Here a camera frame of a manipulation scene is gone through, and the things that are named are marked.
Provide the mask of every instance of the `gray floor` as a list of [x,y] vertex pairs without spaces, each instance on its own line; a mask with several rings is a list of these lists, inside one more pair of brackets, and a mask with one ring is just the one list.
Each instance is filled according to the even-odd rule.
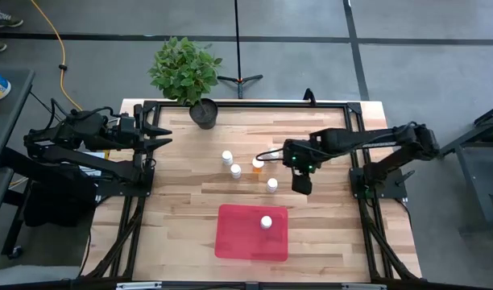
[[[493,0],[351,0],[359,37],[493,39]],[[226,0],[39,0],[64,33],[138,35],[233,35],[234,5]],[[20,14],[21,32],[49,33],[28,1],[2,0],[1,8]],[[239,0],[242,35],[348,36],[341,0]],[[53,40],[9,39],[1,67],[37,72],[33,91],[43,100],[68,102],[58,87],[59,44]],[[65,41],[69,71],[66,89],[82,107],[113,106],[125,97],[160,97],[146,71],[161,43]],[[245,98],[300,99],[312,88],[319,99],[359,100],[349,44],[242,43],[244,77],[262,73]],[[382,101],[388,125],[414,120],[435,130],[445,145],[470,129],[493,107],[493,46],[362,45],[370,99]],[[224,58],[221,74],[236,76],[234,43],[213,43]],[[234,98],[235,87],[219,85],[212,98]],[[10,145],[48,121],[30,98]],[[413,233],[423,276],[431,281],[493,287],[493,233],[461,237],[458,227],[482,218],[466,190],[458,162],[413,162],[407,181]],[[0,246],[13,214],[0,214]],[[25,229],[26,254],[13,264],[76,266],[85,247],[88,222],[76,229]],[[0,268],[10,263],[0,257]]]

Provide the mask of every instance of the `tripod stand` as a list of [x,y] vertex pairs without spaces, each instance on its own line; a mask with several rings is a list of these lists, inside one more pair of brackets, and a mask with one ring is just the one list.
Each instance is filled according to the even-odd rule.
[[256,75],[252,77],[241,77],[241,54],[239,52],[239,23],[238,23],[238,0],[234,0],[234,13],[236,16],[236,48],[238,49],[238,78],[217,76],[218,80],[232,81],[238,85],[238,98],[243,99],[243,84],[247,81],[260,80],[263,75]]

